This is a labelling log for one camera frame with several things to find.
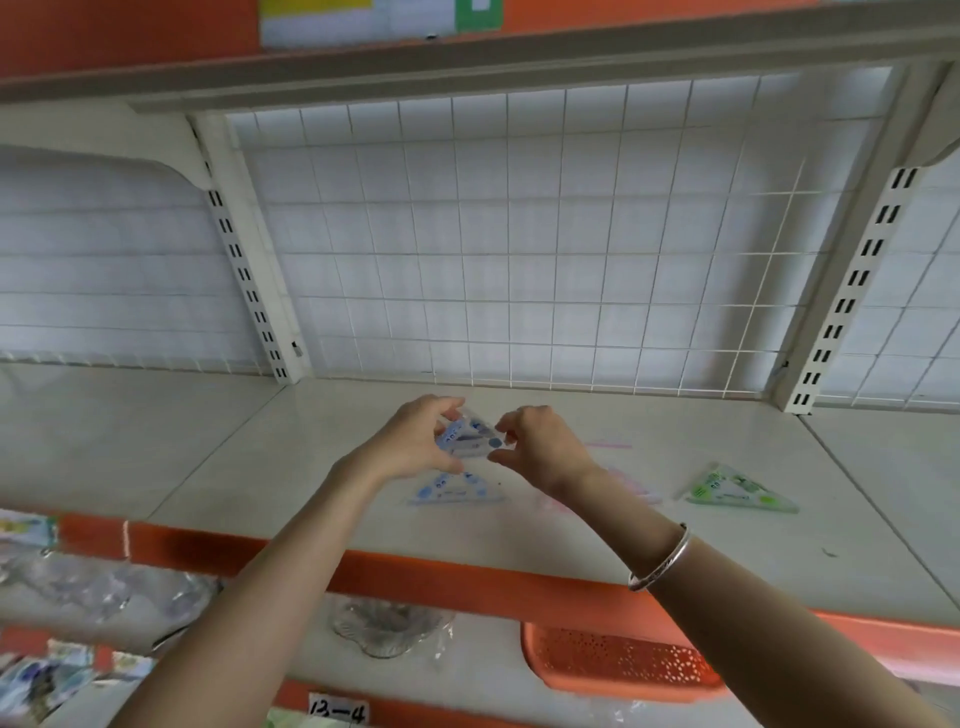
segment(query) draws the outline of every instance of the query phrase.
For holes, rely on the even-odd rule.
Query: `yellow label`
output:
[[[260,0],[261,17],[372,9],[373,0]]]

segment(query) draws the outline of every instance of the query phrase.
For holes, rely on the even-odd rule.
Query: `wrist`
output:
[[[327,479],[378,491],[389,478],[380,471],[375,453],[370,452],[367,443],[364,443],[337,460],[330,468]]]
[[[607,471],[594,462],[571,471],[556,487],[556,493],[551,494],[568,508],[573,504],[592,497],[604,488],[610,480]]]

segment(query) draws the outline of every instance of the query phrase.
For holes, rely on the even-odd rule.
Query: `orange basket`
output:
[[[727,691],[691,647],[530,622],[521,625],[520,644],[530,669],[558,691],[662,703],[692,703]]]

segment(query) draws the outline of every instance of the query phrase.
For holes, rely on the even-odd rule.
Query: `green label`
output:
[[[503,26],[503,0],[457,0],[457,33],[498,31]]]

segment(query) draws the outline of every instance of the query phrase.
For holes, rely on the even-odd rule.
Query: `silver bracelet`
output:
[[[681,523],[680,526],[684,530],[684,534],[670,555],[663,560],[662,564],[642,579],[637,579],[632,573],[630,574],[630,581],[627,583],[627,586],[631,592],[642,592],[644,589],[649,589],[655,581],[666,574],[670,570],[670,567],[676,564],[677,560],[684,555],[684,551],[686,551],[687,544],[690,543],[692,534],[690,533],[690,529],[686,527],[686,523]]]

